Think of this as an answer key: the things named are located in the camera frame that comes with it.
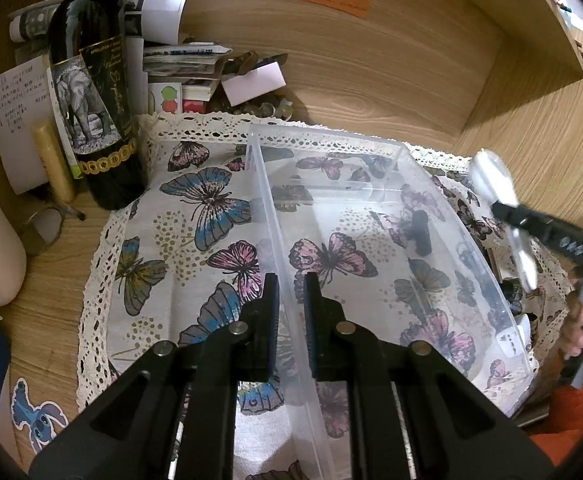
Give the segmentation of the person's right hand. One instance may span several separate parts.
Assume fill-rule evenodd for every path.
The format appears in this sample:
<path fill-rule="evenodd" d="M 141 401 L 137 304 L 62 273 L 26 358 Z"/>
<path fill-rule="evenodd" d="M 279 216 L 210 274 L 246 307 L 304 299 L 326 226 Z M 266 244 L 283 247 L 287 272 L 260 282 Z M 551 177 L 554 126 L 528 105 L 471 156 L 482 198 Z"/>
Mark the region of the person's right hand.
<path fill-rule="evenodd" d="M 558 349 L 566 358 L 576 358 L 583 351 L 583 303 L 578 296 L 569 295 L 568 313 L 557 340 Z"/>

